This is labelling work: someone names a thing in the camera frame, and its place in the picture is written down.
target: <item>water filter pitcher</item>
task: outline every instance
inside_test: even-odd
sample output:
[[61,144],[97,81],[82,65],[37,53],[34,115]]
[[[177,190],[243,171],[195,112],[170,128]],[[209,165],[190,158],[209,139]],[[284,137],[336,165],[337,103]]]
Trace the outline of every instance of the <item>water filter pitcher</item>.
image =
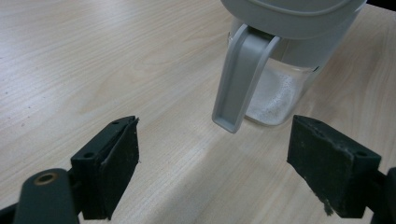
[[284,122],[364,0],[221,0],[233,14],[212,119],[236,133],[244,116]]

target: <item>light wood surface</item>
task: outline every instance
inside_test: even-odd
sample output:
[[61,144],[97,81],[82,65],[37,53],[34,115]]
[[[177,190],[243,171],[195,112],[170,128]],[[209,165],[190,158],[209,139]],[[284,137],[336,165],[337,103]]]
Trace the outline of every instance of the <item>light wood surface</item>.
[[[327,217],[286,163],[290,119],[211,121],[231,16],[220,1],[0,2],[0,206],[129,115],[141,163],[110,223],[369,223]],[[396,19],[367,6],[294,114],[396,166]],[[108,223],[83,221],[83,223]]]

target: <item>wooden table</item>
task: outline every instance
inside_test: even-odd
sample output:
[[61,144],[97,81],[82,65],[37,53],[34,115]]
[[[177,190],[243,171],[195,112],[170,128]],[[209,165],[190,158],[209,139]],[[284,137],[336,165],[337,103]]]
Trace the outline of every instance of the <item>wooden table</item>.
[[[286,163],[290,119],[236,134],[212,122],[230,23],[220,1],[1,1],[0,206],[136,115],[141,163],[111,223],[369,223],[369,209],[326,216]],[[395,14],[367,6],[293,113],[376,151],[386,172],[395,94]]]

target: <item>screw hole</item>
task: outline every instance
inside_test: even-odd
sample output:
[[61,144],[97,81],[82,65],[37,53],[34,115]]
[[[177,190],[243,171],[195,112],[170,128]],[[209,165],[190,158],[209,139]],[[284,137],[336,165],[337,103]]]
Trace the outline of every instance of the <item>screw hole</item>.
[[87,159],[88,159],[88,158],[92,158],[93,155],[94,155],[94,154],[93,154],[92,152],[87,152],[87,153],[84,154],[84,158],[87,158]]
[[365,152],[362,151],[358,151],[356,154],[358,154],[358,156],[367,156],[367,154]]
[[58,175],[56,173],[46,173],[35,179],[35,185],[47,185],[54,181]]

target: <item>pitcher handle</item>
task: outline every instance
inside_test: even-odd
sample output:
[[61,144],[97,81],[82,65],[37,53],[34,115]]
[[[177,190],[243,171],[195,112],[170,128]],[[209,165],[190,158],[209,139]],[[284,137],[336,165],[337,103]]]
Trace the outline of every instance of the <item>pitcher handle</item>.
[[227,51],[212,119],[230,133],[236,133],[248,110],[278,36],[268,35],[243,24]]

